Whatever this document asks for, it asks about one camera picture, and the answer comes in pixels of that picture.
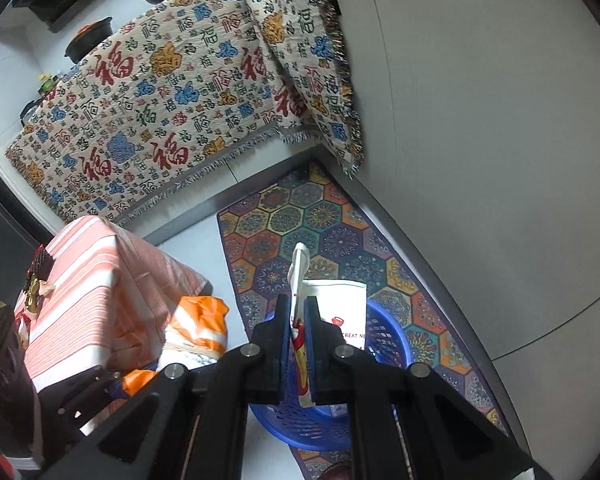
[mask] colorful floor mat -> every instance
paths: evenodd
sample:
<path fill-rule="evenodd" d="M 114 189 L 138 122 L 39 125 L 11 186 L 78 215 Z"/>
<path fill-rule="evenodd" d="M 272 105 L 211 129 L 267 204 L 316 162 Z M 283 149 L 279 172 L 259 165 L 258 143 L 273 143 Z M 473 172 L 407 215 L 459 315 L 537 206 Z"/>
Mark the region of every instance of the colorful floor mat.
<path fill-rule="evenodd" d="M 309 249 L 307 278 L 364 282 L 368 295 L 403 326 L 414 361 L 427 363 L 493 424 L 506 423 L 484 378 L 411 269 L 315 162 L 218 213 L 238 308 L 251 334 L 289 292 L 286 273 L 296 243 Z M 317 479 L 346 450 L 293 449 L 307 480 Z"/>

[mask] silver bolt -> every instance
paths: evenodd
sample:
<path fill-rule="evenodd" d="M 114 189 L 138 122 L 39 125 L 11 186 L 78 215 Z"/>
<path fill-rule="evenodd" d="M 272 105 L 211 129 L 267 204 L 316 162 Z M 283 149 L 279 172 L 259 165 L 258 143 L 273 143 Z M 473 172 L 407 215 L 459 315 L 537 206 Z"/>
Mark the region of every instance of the silver bolt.
<path fill-rule="evenodd" d="M 260 347 L 256 343 L 247 343 L 240 347 L 240 353 L 245 357 L 254 357 L 260 353 Z"/>
<path fill-rule="evenodd" d="M 424 363 L 414 363 L 410 366 L 409 370 L 414 377 L 419 379 L 424 379 L 431 373 L 431 368 Z"/>
<path fill-rule="evenodd" d="M 172 363 L 164 367 L 164 374 L 170 379 L 177 379 L 184 373 L 184 366 L 180 363 Z"/>
<path fill-rule="evenodd" d="M 341 357 L 342 359 L 351 357 L 353 355 L 353 346 L 351 346 L 351 345 L 336 346 L 336 349 L 333 351 L 333 353 L 336 354 L 336 357 Z"/>

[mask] hexagon pattern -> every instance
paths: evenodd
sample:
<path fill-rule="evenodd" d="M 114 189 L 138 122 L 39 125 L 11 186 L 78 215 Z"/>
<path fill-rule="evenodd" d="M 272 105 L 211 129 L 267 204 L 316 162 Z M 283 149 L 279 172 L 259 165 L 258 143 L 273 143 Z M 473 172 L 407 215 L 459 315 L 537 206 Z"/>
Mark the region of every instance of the hexagon pattern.
<path fill-rule="evenodd" d="M 403 327 L 414 361 L 430 365 L 502 431 L 506 422 L 484 379 L 442 311 L 389 242 L 332 180 L 310 162 L 218 213 L 238 307 L 251 333 L 288 294 L 293 249 L 312 259 L 307 279 L 364 282 L 367 294 Z M 336 452 L 309 453 L 307 463 L 333 463 Z"/>

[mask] blue plastic basket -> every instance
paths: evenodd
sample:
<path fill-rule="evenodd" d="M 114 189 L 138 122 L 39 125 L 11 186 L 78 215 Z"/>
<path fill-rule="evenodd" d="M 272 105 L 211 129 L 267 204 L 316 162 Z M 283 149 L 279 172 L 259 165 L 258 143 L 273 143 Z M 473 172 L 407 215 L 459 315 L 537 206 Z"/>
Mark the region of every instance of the blue plastic basket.
<path fill-rule="evenodd" d="M 366 303 L 366 351 L 376 361 L 406 368 L 413 362 L 402 327 L 375 301 Z M 334 451 L 350 447 L 349 419 L 333 418 L 298 403 L 296 366 L 286 375 L 285 399 L 278 406 L 252 404 L 251 411 L 269 433 L 290 446 L 312 451 Z"/>

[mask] white floor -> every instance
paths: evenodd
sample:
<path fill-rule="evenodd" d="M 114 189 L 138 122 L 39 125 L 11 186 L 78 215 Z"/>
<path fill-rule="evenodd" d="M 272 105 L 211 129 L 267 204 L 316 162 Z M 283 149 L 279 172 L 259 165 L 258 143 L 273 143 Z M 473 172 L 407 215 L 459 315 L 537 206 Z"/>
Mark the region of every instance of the white floor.
<path fill-rule="evenodd" d="M 235 303 L 234 288 L 224 259 L 216 216 L 210 216 L 184 230 L 165 241 L 160 248 L 204 275 L 213 286 L 212 295 L 221 298 L 229 307 L 229 314 L 226 316 L 229 333 L 228 348 L 246 343 L 248 339 Z M 250 410 L 244 443 L 242 478 L 262 480 L 272 477 L 303 480 L 300 468 L 291 455 L 289 447 L 269 434 Z"/>

